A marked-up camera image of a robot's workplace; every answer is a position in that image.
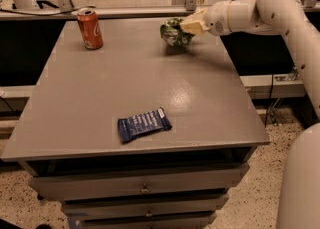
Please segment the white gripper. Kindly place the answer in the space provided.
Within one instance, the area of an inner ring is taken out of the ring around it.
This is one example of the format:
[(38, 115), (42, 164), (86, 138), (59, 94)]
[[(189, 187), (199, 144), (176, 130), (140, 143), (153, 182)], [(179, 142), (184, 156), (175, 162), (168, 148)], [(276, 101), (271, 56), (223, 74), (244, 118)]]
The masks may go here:
[(230, 3), (230, 0), (220, 1), (187, 16), (180, 23), (182, 31), (193, 35), (203, 35), (206, 31), (215, 36), (229, 35), (227, 9)]

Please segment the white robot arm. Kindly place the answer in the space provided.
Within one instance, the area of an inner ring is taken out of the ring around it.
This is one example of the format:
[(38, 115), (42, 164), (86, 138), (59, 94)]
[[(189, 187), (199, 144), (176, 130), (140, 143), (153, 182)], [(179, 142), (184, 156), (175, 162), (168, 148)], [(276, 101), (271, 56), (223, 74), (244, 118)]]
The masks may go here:
[[(194, 35), (281, 36), (320, 117), (320, 33), (305, 15), (301, 0), (220, 1), (189, 15), (180, 27)], [(320, 123), (303, 131), (289, 150), (276, 229), (320, 229)]]

